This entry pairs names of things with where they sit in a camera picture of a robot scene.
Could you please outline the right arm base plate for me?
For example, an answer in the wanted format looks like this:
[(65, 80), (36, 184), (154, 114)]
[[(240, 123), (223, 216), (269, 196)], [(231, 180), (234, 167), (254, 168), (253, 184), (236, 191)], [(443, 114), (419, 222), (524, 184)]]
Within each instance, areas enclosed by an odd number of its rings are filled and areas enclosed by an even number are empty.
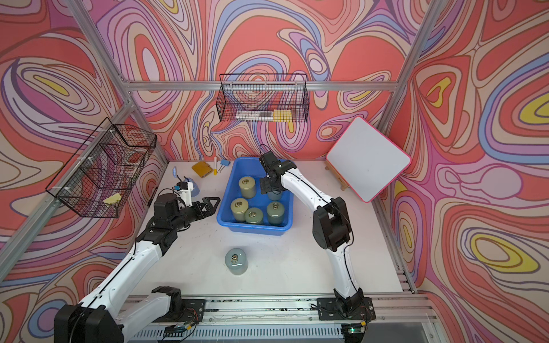
[(375, 320), (375, 308), (370, 297), (353, 301), (343, 301), (336, 298), (317, 298), (311, 308), (318, 314), (320, 321), (365, 321)]

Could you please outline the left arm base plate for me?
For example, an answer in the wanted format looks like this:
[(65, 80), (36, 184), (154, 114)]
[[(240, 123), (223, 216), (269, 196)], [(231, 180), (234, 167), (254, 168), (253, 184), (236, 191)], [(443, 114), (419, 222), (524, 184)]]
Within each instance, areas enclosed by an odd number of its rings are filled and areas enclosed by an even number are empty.
[(183, 299), (179, 303), (171, 304), (168, 313), (153, 323), (200, 323), (203, 321), (205, 305), (204, 299)]

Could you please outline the blue plastic basket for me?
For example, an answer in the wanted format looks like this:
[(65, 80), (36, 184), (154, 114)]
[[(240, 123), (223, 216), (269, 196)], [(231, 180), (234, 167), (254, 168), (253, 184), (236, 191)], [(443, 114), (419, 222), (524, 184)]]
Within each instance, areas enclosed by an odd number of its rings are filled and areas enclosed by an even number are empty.
[[(293, 205), (294, 195), (290, 192), (283, 192), (279, 202), (283, 205), (285, 211), (283, 220), (280, 224), (270, 224), (268, 222), (267, 206), (272, 202), (266, 194), (261, 193), (260, 179), (266, 175), (258, 157), (240, 157), (232, 163), (232, 171), (227, 182), (224, 197), (217, 213), (217, 222), (222, 227), (227, 227), (233, 232), (247, 234), (265, 234), (281, 236), (293, 225)], [(234, 218), (231, 210), (231, 203), (237, 198), (242, 198), (242, 192), (239, 181), (243, 177), (251, 177), (255, 180), (256, 195), (247, 200), (249, 208), (257, 207), (263, 213), (261, 223), (239, 222)]]

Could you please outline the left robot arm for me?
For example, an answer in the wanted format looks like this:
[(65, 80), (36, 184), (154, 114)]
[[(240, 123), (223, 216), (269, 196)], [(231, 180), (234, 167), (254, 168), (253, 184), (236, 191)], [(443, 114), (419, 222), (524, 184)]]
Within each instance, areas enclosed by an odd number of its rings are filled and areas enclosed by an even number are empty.
[(180, 232), (217, 212), (221, 199), (204, 197), (186, 205), (175, 193), (160, 194), (154, 214), (134, 248), (107, 278), (76, 305), (64, 305), (54, 318), (55, 342), (129, 342), (159, 318), (196, 325), (200, 316), (187, 308), (181, 291), (157, 287), (127, 311), (123, 305), (147, 272), (167, 253)]

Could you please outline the yellow-green tea canister back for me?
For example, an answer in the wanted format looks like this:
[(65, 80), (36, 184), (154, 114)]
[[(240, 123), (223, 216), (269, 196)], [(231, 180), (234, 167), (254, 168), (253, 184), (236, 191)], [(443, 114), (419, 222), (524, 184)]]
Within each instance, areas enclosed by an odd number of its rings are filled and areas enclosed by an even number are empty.
[(253, 177), (242, 177), (238, 184), (243, 198), (252, 199), (257, 194), (256, 181)]

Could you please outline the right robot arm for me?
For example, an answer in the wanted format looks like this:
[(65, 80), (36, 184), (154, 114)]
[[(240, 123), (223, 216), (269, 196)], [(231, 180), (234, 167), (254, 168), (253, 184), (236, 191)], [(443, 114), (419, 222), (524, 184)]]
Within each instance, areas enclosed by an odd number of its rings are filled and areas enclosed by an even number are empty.
[(350, 258), (355, 235), (347, 205), (341, 197), (331, 197), (305, 178), (290, 160), (279, 160), (272, 151), (259, 157), (266, 175), (260, 179), (263, 194), (291, 192), (313, 213), (313, 238), (327, 252), (335, 279), (335, 306), (344, 318), (350, 318), (364, 305)]

